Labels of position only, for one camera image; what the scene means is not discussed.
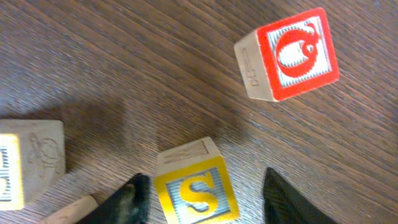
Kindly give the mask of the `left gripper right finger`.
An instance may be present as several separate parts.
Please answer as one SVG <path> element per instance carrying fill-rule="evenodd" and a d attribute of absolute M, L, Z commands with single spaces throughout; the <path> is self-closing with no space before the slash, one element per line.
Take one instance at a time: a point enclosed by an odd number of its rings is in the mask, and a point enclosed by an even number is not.
<path fill-rule="evenodd" d="M 271 167 L 266 169 L 262 194 L 267 224 L 336 224 Z"/>

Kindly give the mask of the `yellow S block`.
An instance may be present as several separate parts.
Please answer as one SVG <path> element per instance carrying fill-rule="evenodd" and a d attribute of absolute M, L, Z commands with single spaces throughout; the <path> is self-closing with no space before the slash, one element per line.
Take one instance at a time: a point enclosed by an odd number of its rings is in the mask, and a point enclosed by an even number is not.
<path fill-rule="evenodd" d="M 161 152 L 154 186 L 168 223 L 229 223 L 239 218 L 225 161 L 210 137 Z"/>

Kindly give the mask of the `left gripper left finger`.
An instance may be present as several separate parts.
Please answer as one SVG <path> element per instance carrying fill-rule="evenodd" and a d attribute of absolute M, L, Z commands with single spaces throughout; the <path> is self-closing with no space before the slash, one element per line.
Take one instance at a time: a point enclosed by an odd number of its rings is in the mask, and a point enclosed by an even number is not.
<path fill-rule="evenodd" d="M 149 206 L 150 178 L 137 173 L 76 224 L 145 224 Z"/>

